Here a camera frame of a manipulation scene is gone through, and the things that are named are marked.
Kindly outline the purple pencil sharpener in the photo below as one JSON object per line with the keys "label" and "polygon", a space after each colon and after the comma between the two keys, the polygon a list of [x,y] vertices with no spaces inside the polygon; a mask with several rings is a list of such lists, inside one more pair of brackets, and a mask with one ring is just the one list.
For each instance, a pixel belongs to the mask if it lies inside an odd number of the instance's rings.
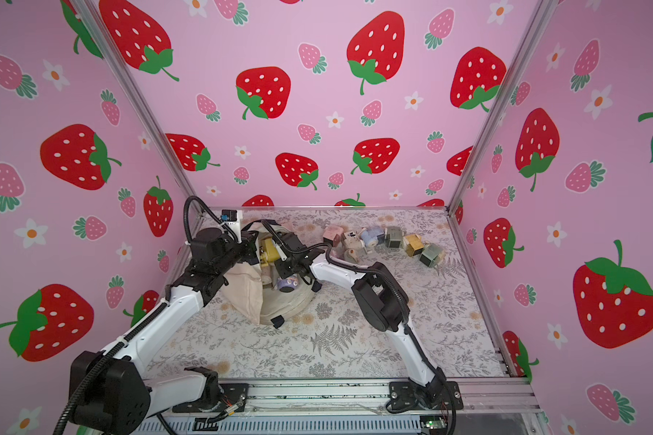
{"label": "purple pencil sharpener", "polygon": [[290,277],[280,278],[277,281],[276,288],[279,292],[287,294],[295,291],[299,287],[300,282],[301,279],[298,276],[292,275]]}

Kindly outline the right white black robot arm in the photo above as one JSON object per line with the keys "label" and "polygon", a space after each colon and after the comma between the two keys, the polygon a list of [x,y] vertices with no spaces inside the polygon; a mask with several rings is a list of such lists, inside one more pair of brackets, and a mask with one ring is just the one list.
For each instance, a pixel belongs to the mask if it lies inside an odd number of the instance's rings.
{"label": "right white black robot arm", "polygon": [[314,284],[332,283],[349,289],[364,318],[375,330],[387,335],[406,366],[415,395],[426,409],[443,405],[453,394],[442,368],[433,364],[415,333],[408,296],[382,263],[359,266],[331,255],[331,246],[317,244],[293,250],[278,249],[282,264],[277,271],[310,277]]}

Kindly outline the cream white pencil sharpener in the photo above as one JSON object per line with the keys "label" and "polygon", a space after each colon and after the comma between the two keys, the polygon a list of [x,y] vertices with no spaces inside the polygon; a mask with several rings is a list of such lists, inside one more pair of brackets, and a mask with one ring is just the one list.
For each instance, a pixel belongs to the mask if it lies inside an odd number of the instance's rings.
{"label": "cream white pencil sharpener", "polygon": [[346,232],[343,235],[343,243],[346,249],[362,250],[365,248],[365,243],[360,235],[355,231]]}

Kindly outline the grey green pencil sharpener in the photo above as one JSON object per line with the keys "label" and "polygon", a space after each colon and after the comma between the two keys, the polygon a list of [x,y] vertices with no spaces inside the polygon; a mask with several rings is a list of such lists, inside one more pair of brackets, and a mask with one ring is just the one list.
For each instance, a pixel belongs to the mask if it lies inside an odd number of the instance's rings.
{"label": "grey green pencil sharpener", "polygon": [[388,248],[402,248],[404,244],[404,232],[397,226],[386,228],[386,246]]}

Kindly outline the cream canvas tote bag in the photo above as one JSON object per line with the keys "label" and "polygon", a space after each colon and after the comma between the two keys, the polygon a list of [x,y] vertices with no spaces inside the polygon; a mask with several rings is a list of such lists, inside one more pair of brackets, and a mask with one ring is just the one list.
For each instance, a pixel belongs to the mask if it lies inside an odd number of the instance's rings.
{"label": "cream canvas tote bag", "polygon": [[273,326],[280,328],[290,318],[300,315],[312,303],[315,293],[301,284],[292,293],[281,293],[276,289],[278,273],[273,265],[263,268],[259,260],[259,246],[263,239],[274,233],[280,236],[290,234],[276,222],[266,229],[259,221],[245,228],[255,235],[256,255],[249,262],[234,266],[226,275],[228,284],[221,288],[221,295],[254,326]]}

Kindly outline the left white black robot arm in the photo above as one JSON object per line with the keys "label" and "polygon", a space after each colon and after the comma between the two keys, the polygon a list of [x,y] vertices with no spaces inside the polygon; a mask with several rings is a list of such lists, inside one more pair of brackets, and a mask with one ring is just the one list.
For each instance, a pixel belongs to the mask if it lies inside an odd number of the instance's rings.
{"label": "left white black robot arm", "polygon": [[256,239],[254,232],[234,239],[217,228],[192,239],[190,263],[167,286],[161,302],[102,351],[83,352],[74,360],[69,400],[54,433],[62,434],[72,423],[103,434],[131,434],[145,419],[174,407],[217,411],[219,420],[235,411],[239,404],[225,401],[219,375],[211,369],[191,367],[152,380],[144,376],[176,331],[228,286],[230,270],[255,264]]}

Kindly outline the pink pencil sharpener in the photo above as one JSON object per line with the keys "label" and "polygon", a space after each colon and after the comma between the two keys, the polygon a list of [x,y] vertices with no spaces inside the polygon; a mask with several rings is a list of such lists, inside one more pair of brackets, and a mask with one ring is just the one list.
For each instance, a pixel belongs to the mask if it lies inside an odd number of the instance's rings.
{"label": "pink pencil sharpener", "polygon": [[341,226],[329,225],[325,228],[322,239],[333,248],[344,245],[345,230]]}
{"label": "pink pencil sharpener", "polygon": [[366,250],[362,246],[357,246],[356,248],[345,248],[343,259],[349,263],[360,264],[365,255]]}

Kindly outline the light blue pencil sharpener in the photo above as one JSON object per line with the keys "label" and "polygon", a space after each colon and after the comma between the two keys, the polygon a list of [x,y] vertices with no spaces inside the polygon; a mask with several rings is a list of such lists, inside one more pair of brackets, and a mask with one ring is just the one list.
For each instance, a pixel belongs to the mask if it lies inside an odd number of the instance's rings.
{"label": "light blue pencil sharpener", "polygon": [[384,244],[386,240],[386,230],[381,227],[364,228],[360,232],[359,237],[366,248],[374,249],[375,247]]}

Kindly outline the mint green pencil sharpener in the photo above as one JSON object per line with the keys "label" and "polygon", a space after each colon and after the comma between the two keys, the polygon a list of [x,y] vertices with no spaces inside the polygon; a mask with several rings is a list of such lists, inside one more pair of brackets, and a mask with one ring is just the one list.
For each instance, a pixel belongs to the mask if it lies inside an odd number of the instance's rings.
{"label": "mint green pencil sharpener", "polygon": [[436,268],[444,259],[444,250],[436,244],[427,244],[419,255],[419,261],[427,268]]}

